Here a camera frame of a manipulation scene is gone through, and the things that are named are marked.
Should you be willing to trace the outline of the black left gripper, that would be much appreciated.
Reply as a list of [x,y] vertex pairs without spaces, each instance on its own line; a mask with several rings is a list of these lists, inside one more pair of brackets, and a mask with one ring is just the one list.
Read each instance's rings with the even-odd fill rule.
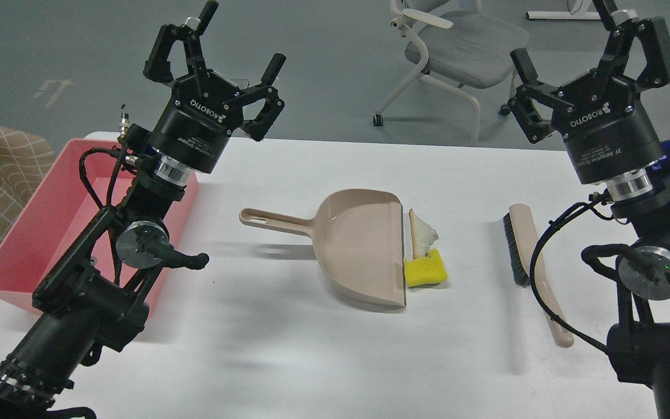
[[[171,85],[170,101],[149,135],[149,144],[205,174],[213,171],[234,130],[239,127],[252,140],[262,141],[285,106],[273,83],[286,55],[274,53],[261,82],[241,91],[231,80],[207,71],[200,37],[218,7],[217,1],[207,1],[199,17],[189,17],[181,26],[161,26],[143,69],[146,79],[170,84],[175,77],[169,55],[177,42],[183,43],[188,74]],[[205,85],[205,90],[198,89]],[[240,109],[258,101],[264,103],[257,116],[241,122]]]

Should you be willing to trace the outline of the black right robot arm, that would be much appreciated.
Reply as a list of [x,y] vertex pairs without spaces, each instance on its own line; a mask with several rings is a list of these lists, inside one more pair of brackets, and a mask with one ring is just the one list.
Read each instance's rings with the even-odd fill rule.
[[[582,184],[603,193],[572,204],[537,235],[529,207],[515,204],[503,219],[511,268],[529,287],[556,342],[573,337],[605,353],[620,382],[642,384],[654,395],[659,418],[670,418],[670,140],[660,141],[640,95],[670,84],[670,36],[665,19],[641,19],[612,1],[594,5],[608,40],[598,66],[566,85],[538,80],[527,50],[511,60],[521,85],[508,101],[531,143],[561,133]],[[633,226],[637,241],[590,245],[582,262],[616,284],[618,321],[605,343],[571,326],[547,283],[542,249],[556,232],[598,205],[611,221]]]

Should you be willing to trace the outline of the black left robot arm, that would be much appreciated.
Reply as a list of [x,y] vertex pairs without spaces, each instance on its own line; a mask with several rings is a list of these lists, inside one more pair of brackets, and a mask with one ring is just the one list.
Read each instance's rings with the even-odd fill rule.
[[201,37],[218,2],[197,17],[159,29],[146,79],[171,89],[156,126],[122,128],[119,145],[83,152],[80,180],[98,210],[32,295],[41,316],[0,363],[0,418],[95,418],[88,407],[53,409],[80,365],[109,348],[122,351],[144,330],[147,296],[165,269],[203,269],[207,254],[186,255],[164,223],[189,177],[215,167],[232,133],[263,140],[284,109],[274,87],[286,56],[276,53],[261,81],[240,88],[208,68]]

